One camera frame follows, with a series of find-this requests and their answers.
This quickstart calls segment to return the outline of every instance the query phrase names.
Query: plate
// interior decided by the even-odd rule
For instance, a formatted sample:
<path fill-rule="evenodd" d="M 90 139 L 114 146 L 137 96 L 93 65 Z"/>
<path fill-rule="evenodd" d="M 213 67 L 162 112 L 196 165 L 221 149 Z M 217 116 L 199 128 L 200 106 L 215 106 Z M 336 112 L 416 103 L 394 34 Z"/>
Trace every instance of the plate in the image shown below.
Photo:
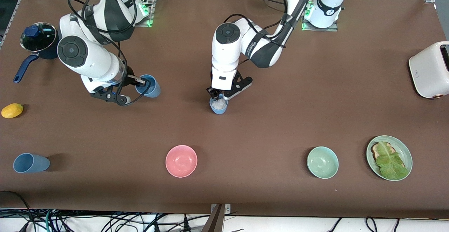
<path fill-rule="evenodd" d="M 401 158 L 402 162 L 404 163 L 407 170 L 409 171 L 409 173 L 407 173 L 407 176 L 405 176 L 402 179 L 392 180 L 392 179 L 387 179 L 380 174 L 380 168 L 379 168 L 379 166 L 377 166 L 376 161 L 373 156 L 373 153 L 371 151 L 372 146 L 378 142 L 388 142 L 391 144 L 391 146 L 399 154 L 399 157 Z M 379 177 L 381 177 L 382 179 L 389 180 L 389 181 L 400 181 L 400 180 L 407 178 L 410 175 L 410 172 L 412 171 L 412 167 L 413 167 L 412 154 L 410 154 L 409 149 L 407 148 L 407 146 L 404 143 L 402 143 L 399 139 L 397 139 L 396 137 L 393 137 L 393 136 L 376 136 L 375 138 L 373 138 L 369 142 L 368 147 L 366 149 L 366 160 L 368 160 L 369 167 L 371 167 L 371 169 Z"/>

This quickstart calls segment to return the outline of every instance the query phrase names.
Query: white toaster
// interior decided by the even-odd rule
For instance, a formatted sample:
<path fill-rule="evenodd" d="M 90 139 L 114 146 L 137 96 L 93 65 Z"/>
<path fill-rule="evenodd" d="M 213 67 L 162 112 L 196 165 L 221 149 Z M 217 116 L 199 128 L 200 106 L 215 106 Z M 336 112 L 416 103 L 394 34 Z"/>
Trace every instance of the white toaster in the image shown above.
<path fill-rule="evenodd" d="M 449 94 L 449 41 L 435 43 L 409 60 L 420 96 L 433 99 Z"/>

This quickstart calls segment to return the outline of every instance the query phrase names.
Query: bread slice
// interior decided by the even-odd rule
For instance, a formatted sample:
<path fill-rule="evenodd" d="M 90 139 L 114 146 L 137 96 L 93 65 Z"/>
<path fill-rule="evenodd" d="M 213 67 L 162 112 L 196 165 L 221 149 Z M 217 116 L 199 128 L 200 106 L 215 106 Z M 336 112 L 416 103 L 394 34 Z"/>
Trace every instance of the bread slice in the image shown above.
<path fill-rule="evenodd" d="M 390 143 L 388 143 L 388 142 L 385 142 L 385 143 L 386 143 L 387 146 L 390 148 L 391 153 L 397 152 L 397 151 L 391 146 Z M 374 156 L 374 159 L 375 159 L 375 160 L 377 160 L 377 158 L 380 156 L 380 155 L 379 155 L 379 152 L 377 151 L 377 146 L 379 146 L 379 143 L 373 145 L 372 148 L 371 148 L 371 151 L 372 151 L 372 153 L 373 153 L 373 156 Z"/>

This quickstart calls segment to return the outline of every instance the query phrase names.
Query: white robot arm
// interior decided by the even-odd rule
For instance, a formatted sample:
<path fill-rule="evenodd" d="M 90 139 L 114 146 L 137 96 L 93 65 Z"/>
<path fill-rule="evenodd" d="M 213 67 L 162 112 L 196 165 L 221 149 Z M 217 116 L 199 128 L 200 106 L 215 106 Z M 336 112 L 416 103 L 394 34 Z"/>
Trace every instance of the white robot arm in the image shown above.
<path fill-rule="evenodd" d="M 317 28 L 328 28 L 338 19 L 342 3 L 343 0 L 312 0 L 304 18 Z"/>
<path fill-rule="evenodd" d="M 235 14 L 243 17 L 240 20 L 218 26 L 212 39 L 212 86 L 207 89 L 210 96 L 217 99 L 224 90 L 223 99 L 229 100 L 251 85 L 252 79 L 242 79 L 237 71 L 240 53 L 257 67 L 273 66 L 308 1 L 286 0 L 287 13 L 273 35 L 240 14 Z"/>
<path fill-rule="evenodd" d="M 125 61 L 103 45 L 130 38 L 135 24 L 148 16 L 148 11 L 141 9 L 146 0 L 100 0 L 95 5 L 87 2 L 82 10 L 61 18 L 58 57 L 80 74 L 92 97 L 127 104 L 129 98 L 116 95 L 111 86 L 145 86 L 146 80 L 135 77 Z"/>

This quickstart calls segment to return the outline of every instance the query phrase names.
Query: blue cup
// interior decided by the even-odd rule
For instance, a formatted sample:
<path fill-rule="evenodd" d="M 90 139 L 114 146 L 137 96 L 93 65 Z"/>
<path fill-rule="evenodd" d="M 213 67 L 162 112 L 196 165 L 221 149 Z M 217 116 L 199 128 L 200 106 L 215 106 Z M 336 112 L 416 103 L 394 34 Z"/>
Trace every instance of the blue cup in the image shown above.
<path fill-rule="evenodd" d="M 220 95 L 218 96 L 218 98 L 222 99 L 222 98 L 223 98 L 223 95 L 220 94 Z M 226 109 L 228 108 L 228 101 L 225 101 L 225 102 L 226 102 L 226 106 L 225 106 L 223 109 L 215 109 L 214 107 L 212 107 L 212 102 L 214 102 L 214 101 L 216 101 L 216 100 L 213 99 L 213 98 L 211 98 L 211 99 L 209 100 L 209 106 L 211 107 L 212 111 L 214 111 L 214 113 L 215 113 L 215 114 L 218 114 L 218 115 L 223 114 L 223 113 L 226 111 Z"/>
<path fill-rule="evenodd" d="M 36 154 L 23 153 L 14 160 L 13 168 L 18 173 L 40 172 L 50 167 L 50 160 Z"/>
<path fill-rule="evenodd" d="M 159 86 L 158 82 L 156 81 L 156 79 L 153 76 L 151 76 L 149 74 L 144 74 L 144 75 L 141 75 L 141 78 L 147 79 L 147 80 L 149 80 L 149 82 L 147 82 L 144 87 L 136 86 L 136 90 L 138 93 L 142 94 L 143 92 L 145 92 L 146 88 L 149 86 L 149 89 L 144 94 L 144 96 L 149 97 L 149 98 L 156 98 L 161 94 L 161 87 Z"/>

